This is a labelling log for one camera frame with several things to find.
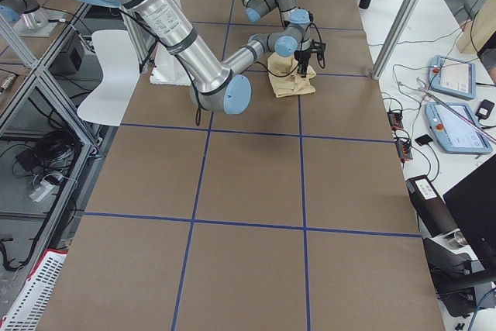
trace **white chair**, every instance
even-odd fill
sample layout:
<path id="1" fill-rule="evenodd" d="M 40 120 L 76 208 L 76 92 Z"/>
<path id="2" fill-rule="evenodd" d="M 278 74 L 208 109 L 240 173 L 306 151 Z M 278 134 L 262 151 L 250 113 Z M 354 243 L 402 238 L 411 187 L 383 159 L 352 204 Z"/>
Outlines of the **white chair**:
<path id="1" fill-rule="evenodd" d="M 97 31 L 93 45 L 103 80 L 79 105 L 77 114 L 87 122 L 120 126 L 140 78 L 140 63 L 125 30 Z"/>

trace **plastic crate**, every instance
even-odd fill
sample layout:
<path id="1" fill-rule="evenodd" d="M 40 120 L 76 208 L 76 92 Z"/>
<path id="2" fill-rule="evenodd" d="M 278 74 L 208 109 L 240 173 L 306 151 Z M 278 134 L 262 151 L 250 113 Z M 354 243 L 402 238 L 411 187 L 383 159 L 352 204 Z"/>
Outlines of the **plastic crate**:
<path id="1" fill-rule="evenodd" d="M 0 331 L 35 331 L 47 307 L 67 253 L 47 250 L 0 321 Z"/>

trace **computer monitor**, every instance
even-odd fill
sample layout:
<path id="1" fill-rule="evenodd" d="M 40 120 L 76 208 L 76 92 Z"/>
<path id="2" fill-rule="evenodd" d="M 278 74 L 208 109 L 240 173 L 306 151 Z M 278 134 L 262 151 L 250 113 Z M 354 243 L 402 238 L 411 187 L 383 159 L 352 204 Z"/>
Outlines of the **computer monitor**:
<path id="1" fill-rule="evenodd" d="M 496 271 L 496 156 L 480 165 L 443 197 L 480 263 L 486 270 Z"/>

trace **beige cloth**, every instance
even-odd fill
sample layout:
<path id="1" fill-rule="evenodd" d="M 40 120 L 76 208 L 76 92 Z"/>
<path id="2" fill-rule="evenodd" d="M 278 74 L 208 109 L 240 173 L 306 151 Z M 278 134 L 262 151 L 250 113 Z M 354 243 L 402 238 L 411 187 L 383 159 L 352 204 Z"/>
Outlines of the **beige cloth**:
<path id="1" fill-rule="evenodd" d="M 296 68 L 298 61 L 293 57 L 281 57 L 277 53 L 272 53 L 267 60 L 269 70 L 276 75 L 286 75 Z M 310 79 L 316 76 L 313 67 L 308 66 L 306 78 L 301 77 L 296 71 L 287 77 L 278 78 L 269 73 L 269 80 L 277 98 L 306 95 L 315 92 L 315 88 L 310 84 Z"/>

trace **white desk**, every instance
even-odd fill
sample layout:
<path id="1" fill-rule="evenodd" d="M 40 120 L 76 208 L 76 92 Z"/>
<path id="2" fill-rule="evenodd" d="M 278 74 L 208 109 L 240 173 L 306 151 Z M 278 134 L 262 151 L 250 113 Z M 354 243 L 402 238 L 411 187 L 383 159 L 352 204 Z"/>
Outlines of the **white desk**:
<path id="1" fill-rule="evenodd" d="M 394 21 L 402 1 L 403 0 L 372 0 L 369 9 L 360 10 L 363 28 L 367 33 L 370 53 L 374 60 L 377 58 L 377 55 L 381 50 L 381 46 L 374 47 L 374 44 L 383 43 L 386 39 L 389 29 L 391 28 L 391 24 Z M 450 34 L 457 28 L 458 23 L 454 19 L 444 0 L 420 0 L 401 36 L 400 42 L 406 40 L 436 40 L 441 36 Z M 443 56 L 447 55 L 448 57 L 460 60 L 473 60 L 477 56 L 461 54 L 456 46 L 453 46 L 460 34 L 461 30 L 434 43 L 404 43 L 397 45 L 380 79 L 382 92 L 386 92 L 391 95 L 391 97 L 399 100 L 405 109 L 418 108 L 417 102 L 407 98 L 398 91 L 398 85 L 393 76 L 393 66 L 395 64 L 402 64 L 407 67 L 427 67 L 430 65 L 430 60 L 437 54 L 441 54 Z M 475 60 L 474 63 L 476 64 L 476 81 L 485 84 L 492 84 L 492 80 L 489 78 L 489 75 L 484 69 L 482 63 L 479 60 Z M 395 71 L 398 76 L 398 80 L 413 88 L 418 87 L 418 83 L 416 81 L 417 77 L 420 77 L 423 81 L 427 81 L 426 68 L 411 71 L 403 67 L 396 67 Z M 402 88 L 402 91 L 417 98 L 419 101 L 423 96 L 420 91 L 411 91 L 407 88 Z M 436 95 L 445 102 L 466 102 L 474 111 L 484 98 L 496 102 L 496 88 L 485 88 L 483 86 L 477 86 L 477 96 L 471 101 L 462 100 L 440 93 L 437 93 Z M 389 107 L 389 100 L 385 101 L 385 106 L 386 108 Z M 398 104 L 392 102 L 391 107 L 393 109 L 398 109 Z M 415 117 L 417 116 L 417 111 L 407 111 L 404 112 L 403 115 L 403 124 L 412 139 L 429 133 L 423 105 L 420 115 L 418 115 L 416 120 Z M 492 125 L 493 123 L 496 123 L 496 114 L 494 113 L 484 124 Z M 448 191 L 462 178 L 467 176 L 478 165 L 482 164 L 490 156 L 494 155 L 494 151 L 492 154 L 481 157 L 477 157 L 475 155 L 446 154 L 441 151 L 436 142 L 432 143 L 431 146 L 436 152 L 440 162 L 439 176 L 433 184 L 441 195 Z M 422 147 L 421 150 L 431 161 L 432 171 L 430 177 L 432 178 L 436 174 L 436 159 L 428 147 Z M 413 157 L 413 160 L 405 163 L 405 168 L 403 170 L 405 179 L 412 178 L 420 174 L 425 174 L 429 169 L 428 163 L 424 157 L 414 150 Z M 467 249 L 460 250 L 460 252 L 457 253 L 461 253 L 463 251 L 466 252 Z M 465 329 L 468 327 L 467 319 L 462 319 L 461 317 L 454 319 L 446 311 L 443 304 L 440 304 L 440 307 L 446 330 L 452 330 L 459 322 L 466 323 Z M 484 310 L 479 312 L 477 315 L 473 331 L 494 331 L 494 325 L 496 325 L 496 309 Z"/>

